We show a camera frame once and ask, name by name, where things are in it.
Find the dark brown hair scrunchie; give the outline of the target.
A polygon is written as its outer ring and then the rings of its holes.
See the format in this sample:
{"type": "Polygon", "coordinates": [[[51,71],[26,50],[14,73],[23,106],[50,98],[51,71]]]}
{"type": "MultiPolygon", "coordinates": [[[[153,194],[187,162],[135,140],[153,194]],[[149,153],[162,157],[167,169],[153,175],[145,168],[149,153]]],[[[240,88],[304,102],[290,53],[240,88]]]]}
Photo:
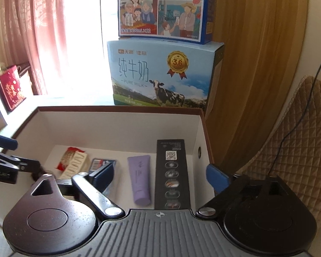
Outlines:
{"type": "Polygon", "coordinates": [[[42,166],[40,166],[35,172],[31,173],[31,177],[33,181],[36,182],[41,176],[43,176],[46,173],[47,172],[45,171],[45,169],[42,166]]]}

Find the red snack packet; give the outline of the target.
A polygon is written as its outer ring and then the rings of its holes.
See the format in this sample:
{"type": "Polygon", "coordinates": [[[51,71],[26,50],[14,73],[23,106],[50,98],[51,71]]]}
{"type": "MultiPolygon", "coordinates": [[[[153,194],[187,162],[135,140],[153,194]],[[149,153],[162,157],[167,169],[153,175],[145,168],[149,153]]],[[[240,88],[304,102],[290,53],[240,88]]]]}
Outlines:
{"type": "Polygon", "coordinates": [[[85,151],[83,151],[77,147],[68,147],[66,152],[61,157],[61,160],[58,163],[56,168],[60,171],[65,171],[65,169],[69,165],[71,159],[73,158],[73,156],[75,155],[76,152],[85,152],[85,151]]]}

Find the cream slotted plastic rack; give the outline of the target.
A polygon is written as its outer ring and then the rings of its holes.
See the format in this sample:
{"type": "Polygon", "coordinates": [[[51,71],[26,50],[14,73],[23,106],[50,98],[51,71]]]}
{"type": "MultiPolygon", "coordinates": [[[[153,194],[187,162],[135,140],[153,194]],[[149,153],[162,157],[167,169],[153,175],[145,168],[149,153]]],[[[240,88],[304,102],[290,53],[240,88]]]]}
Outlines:
{"type": "Polygon", "coordinates": [[[59,176],[59,179],[71,179],[80,172],[87,172],[90,168],[90,160],[85,152],[75,152],[65,171],[59,176]]]}

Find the small blue card box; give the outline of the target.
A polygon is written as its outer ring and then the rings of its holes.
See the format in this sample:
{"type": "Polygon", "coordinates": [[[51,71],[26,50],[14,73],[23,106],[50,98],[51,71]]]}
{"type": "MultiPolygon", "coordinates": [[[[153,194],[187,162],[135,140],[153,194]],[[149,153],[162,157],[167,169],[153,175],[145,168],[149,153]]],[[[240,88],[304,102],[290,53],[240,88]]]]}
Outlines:
{"type": "Polygon", "coordinates": [[[91,162],[88,181],[105,196],[112,193],[116,163],[103,158],[94,158],[91,162]]]}

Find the black Flyco product box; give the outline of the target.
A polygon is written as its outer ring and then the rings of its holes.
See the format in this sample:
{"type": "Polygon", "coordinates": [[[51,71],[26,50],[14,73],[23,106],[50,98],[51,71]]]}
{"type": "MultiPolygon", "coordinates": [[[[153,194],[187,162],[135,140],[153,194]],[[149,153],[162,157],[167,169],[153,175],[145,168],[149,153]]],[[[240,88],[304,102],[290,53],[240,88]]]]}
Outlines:
{"type": "Polygon", "coordinates": [[[155,209],[190,209],[190,185],[185,143],[182,139],[157,141],[155,209]]]}

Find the purple cream tube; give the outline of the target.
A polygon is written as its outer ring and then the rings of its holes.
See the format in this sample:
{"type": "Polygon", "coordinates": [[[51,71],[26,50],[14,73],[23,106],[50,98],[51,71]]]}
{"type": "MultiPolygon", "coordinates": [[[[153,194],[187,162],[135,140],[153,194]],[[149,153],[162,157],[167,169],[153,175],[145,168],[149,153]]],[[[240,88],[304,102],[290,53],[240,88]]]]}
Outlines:
{"type": "Polygon", "coordinates": [[[134,203],[149,206],[150,195],[150,156],[141,155],[127,158],[134,203]]]}

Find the red gift bag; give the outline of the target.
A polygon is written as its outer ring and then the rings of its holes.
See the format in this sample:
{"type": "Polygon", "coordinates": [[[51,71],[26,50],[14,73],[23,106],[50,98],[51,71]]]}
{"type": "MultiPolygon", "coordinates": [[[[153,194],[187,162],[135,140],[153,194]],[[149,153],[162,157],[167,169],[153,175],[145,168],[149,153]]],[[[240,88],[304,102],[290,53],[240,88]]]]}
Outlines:
{"type": "Polygon", "coordinates": [[[0,75],[0,90],[7,111],[13,111],[27,97],[33,96],[29,65],[8,67],[0,75]]]}

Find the quilted brown chair cushion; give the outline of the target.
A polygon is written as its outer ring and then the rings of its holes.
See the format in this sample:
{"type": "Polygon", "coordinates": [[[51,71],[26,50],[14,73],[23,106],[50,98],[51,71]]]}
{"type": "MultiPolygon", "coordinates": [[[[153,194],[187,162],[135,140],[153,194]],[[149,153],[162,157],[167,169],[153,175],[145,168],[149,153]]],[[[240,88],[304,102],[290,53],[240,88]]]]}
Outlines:
{"type": "Polygon", "coordinates": [[[321,227],[321,81],[305,76],[284,116],[257,154],[238,174],[278,175],[321,227]]]}

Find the large brown storage box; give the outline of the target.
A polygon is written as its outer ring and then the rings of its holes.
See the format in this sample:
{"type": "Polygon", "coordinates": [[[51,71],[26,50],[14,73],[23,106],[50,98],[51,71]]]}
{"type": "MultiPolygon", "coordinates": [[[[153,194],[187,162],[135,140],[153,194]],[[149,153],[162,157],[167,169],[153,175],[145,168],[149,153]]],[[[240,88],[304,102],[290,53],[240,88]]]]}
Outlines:
{"type": "Polygon", "coordinates": [[[38,107],[1,130],[15,138],[13,155],[38,160],[60,175],[57,165],[69,147],[84,150],[89,158],[117,161],[117,178],[110,199],[124,210],[135,207],[127,159],[149,155],[155,173],[157,142],[182,139],[185,143],[191,208],[198,209],[214,196],[206,180],[212,163],[204,114],[200,109],[133,106],[38,107]]]}

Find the pink curtain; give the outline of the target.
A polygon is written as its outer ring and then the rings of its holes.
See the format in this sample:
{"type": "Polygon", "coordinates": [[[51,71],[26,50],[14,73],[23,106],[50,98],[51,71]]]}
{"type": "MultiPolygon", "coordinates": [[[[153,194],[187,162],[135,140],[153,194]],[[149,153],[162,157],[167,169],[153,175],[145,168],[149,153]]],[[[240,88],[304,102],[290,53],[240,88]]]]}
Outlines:
{"type": "Polygon", "coordinates": [[[29,62],[34,93],[50,93],[65,65],[64,0],[0,0],[0,25],[8,64],[29,62]]]}

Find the blue milk carton box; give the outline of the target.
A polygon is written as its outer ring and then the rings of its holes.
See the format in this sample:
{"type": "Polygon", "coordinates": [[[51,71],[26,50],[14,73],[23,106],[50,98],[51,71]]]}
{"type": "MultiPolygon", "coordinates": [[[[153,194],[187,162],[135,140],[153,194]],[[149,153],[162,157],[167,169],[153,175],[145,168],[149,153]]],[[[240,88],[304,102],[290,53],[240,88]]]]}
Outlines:
{"type": "Polygon", "coordinates": [[[116,105],[213,109],[225,45],[155,38],[108,42],[116,105]]]}

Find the illustrated milk box top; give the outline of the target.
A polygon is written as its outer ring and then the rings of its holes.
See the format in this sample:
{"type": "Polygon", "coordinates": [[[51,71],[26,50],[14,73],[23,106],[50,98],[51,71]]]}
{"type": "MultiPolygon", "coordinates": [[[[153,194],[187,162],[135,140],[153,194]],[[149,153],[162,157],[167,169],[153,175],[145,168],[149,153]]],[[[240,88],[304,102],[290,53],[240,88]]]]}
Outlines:
{"type": "Polygon", "coordinates": [[[206,44],[216,0],[118,0],[119,36],[206,44]]]}

